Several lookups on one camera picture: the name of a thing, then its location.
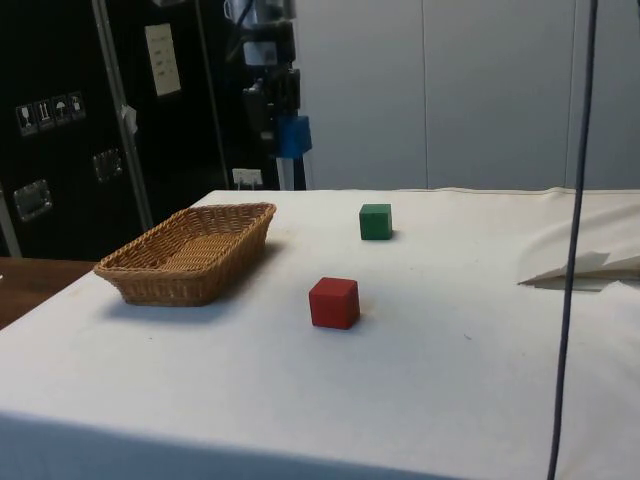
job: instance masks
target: wall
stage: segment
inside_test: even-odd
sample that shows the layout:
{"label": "wall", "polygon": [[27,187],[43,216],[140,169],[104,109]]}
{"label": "wall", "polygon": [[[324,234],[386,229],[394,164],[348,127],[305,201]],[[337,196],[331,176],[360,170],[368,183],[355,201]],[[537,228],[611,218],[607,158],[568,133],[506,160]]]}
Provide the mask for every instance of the wall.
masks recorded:
{"label": "wall", "polygon": [[[640,187],[635,0],[600,2],[587,184]],[[572,185],[588,0],[298,0],[313,188]]]}
{"label": "wall", "polygon": [[312,188],[424,188],[421,0],[298,0]]}
{"label": "wall", "polygon": [[[587,0],[578,0],[567,185],[575,184],[583,113]],[[640,188],[640,20],[636,0],[600,1],[588,188]]]}

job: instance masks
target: wooden table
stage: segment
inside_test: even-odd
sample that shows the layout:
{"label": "wooden table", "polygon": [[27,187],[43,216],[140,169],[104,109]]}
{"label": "wooden table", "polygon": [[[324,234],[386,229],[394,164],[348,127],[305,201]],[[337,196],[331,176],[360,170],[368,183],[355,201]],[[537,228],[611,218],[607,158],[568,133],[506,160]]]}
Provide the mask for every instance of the wooden table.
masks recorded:
{"label": "wooden table", "polygon": [[0,330],[91,271],[94,263],[0,257]]}

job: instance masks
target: green cube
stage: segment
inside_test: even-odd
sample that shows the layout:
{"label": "green cube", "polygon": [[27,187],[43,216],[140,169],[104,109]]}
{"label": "green cube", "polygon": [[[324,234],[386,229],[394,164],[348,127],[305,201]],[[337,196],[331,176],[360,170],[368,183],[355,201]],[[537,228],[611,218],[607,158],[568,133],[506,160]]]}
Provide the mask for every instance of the green cube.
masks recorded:
{"label": "green cube", "polygon": [[360,236],[362,239],[389,240],[392,235],[391,205],[363,205],[360,209]]}

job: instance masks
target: cable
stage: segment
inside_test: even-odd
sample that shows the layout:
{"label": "cable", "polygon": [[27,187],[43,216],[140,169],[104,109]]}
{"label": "cable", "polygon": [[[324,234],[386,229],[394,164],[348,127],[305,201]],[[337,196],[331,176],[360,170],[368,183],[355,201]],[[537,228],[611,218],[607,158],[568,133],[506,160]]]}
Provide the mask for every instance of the cable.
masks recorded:
{"label": "cable", "polygon": [[598,18],[598,0],[590,0],[589,34],[587,46],[587,70],[584,92],[584,114],[580,132],[580,150],[578,153],[578,168],[576,173],[576,198],[571,225],[571,240],[569,242],[569,260],[567,262],[567,276],[564,287],[564,309],[562,312],[562,334],[560,337],[560,351],[558,354],[558,377],[556,379],[556,399],[553,418],[553,442],[547,480],[554,480],[558,466],[560,451],[560,433],[562,431],[562,405],[564,401],[564,378],[567,367],[567,350],[569,347],[569,327],[571,324],[571,297],[576,268],[576,252],[578,249],[578,233],[580,231],[580,215],[582,213],[582,196],[584,192],[584,172],[587,163],[587,146],[589,142],[589,127],[591,124],[591,100],[593,98],[593,71],[596,45],[596,23]]}
{"label": "cable", "polygon": [[253,8],[254,3],[255,0],[249,0],[247,2],[247,4],[244,6],[244,9],[242,10],[242,13],[240,14],[240,17],[238,18],[238,21],[235,24],[233,32],[229,36],[229,42],[227,43],[227,63],[232,62],[235,56],[240,51],[240,47],[243,43],[243,38],[240,35],[242,32],[242,23],[244,22],[245,18],[247,18],[247,15],[249,15],[249,12],[251,11],[251,8]]}

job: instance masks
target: metal pole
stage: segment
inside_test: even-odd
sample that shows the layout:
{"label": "metal pole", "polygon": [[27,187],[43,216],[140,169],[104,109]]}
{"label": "metal pole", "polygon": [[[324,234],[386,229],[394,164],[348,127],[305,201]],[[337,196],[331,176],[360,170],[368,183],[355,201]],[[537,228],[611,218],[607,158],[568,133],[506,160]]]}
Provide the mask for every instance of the metal pole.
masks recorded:
{"label": "metal pole", "polygon": [[5,201],[2,185],[0,185],[0,231],[2,231],[2,234],[4,235],[7,248],[9,248],[9,255],[12,257],[22,257],[20,244],[16,237],[16,231],[13,228],[11,216],[9,215],[9,209],[7,208],[7,202]]}
{"label": "metal pole", "polygon": [[218,119],[218,104],[216,103],[216,95],[213,89],[213,78],[211,77],[211,62],[209,62],[209,49],[207,48],[207,40],[204,36],[204,22],[202,20],[202,9],[200,8],[200,0],[196,0],[196,17],[198,19],[198,31],[200,34],[200,48],[204,59],[205,77],[207,78],[207,88],[209,90],[209,100],[211,102],[211,110],[213,111],[213,121],[215,123],[216,140],[218,142],[218,154],[220,155],[220,166],[224,173],[224,186],[229,190],[229,171],[227,170],[227,162],[224,158],[224,148],[222,147],[222,133],[220,132],[220,121]]}
{"label": "metal pole", "polygon": [[107,71],[111,96],[113,98],[113,106],[116,110],[118,130],[120,131],[120,138],[129,167],[129,175],[131,176],[131,183],[133,184],[133,192],[136,197],[140,224],[142,230],[146,231],[153,227],[153,217],[151,215],[149,197],[147,196],[147,189],[144,184],[136,142],[133,134],[129,131],[125,123],[125,119],[122,117],[122,109],[127,105],[127,99],[122,83],[122,76],[120,75],[120,67],[118,66],[111,26],[109,25],[109,13],[105,0],[91,0],[91,4],[98,28],[98,37],[100,38],[100,47]]}

